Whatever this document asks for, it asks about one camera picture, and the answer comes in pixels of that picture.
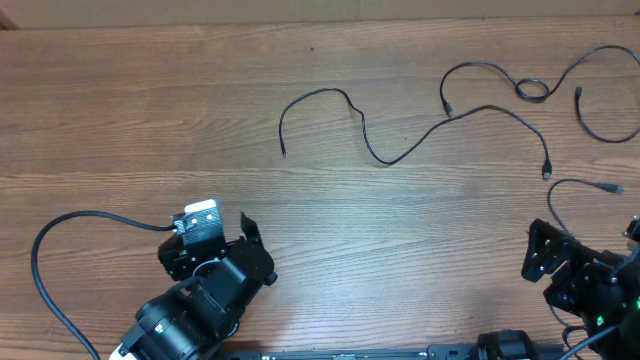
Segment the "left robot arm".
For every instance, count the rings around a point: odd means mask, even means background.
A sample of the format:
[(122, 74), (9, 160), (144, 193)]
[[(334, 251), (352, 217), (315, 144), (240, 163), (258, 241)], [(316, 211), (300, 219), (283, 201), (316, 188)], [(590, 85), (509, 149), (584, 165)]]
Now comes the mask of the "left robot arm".
[(243, 235), (230, 242), (214, 210), (173, 220), (175, 233), (159, 246), (158, 259), (176, 284), (140, 307), (112, 359), (211, 359), (238, 331), (259, 290), (278, 278), (257, 223), (246, 215)]

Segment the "black cable long tail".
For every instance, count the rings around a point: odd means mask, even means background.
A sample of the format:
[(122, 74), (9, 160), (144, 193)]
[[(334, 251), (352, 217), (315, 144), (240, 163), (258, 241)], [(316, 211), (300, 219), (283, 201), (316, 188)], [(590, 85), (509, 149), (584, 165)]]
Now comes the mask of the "black cable long tail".
[(581, 178), (556, 180), (546, 193), (551, 217), (560, 228), (571, 235), (580, 232), (579, 226), (592, 227), (599, 217), (608, 219), (616, 214), (615, 205), (626, 189), (623, 185)]

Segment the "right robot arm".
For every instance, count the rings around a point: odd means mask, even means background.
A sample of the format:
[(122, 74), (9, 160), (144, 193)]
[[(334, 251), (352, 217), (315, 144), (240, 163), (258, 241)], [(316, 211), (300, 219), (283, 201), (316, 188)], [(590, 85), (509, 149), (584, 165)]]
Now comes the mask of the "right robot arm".
[(624, 236), (633, 247), (629, 255), (598, 252), (569, 233), (541, 219), (529, 227), (521, 275), (530, 282), (551, 277), (546, 303), (579, 317), (587, 338), (566, 351), (544, 348), (523, 331), (481, 334), (469, 359), (569, 359), (589, 348), (603, 359), (639, 357), (639, 218)]

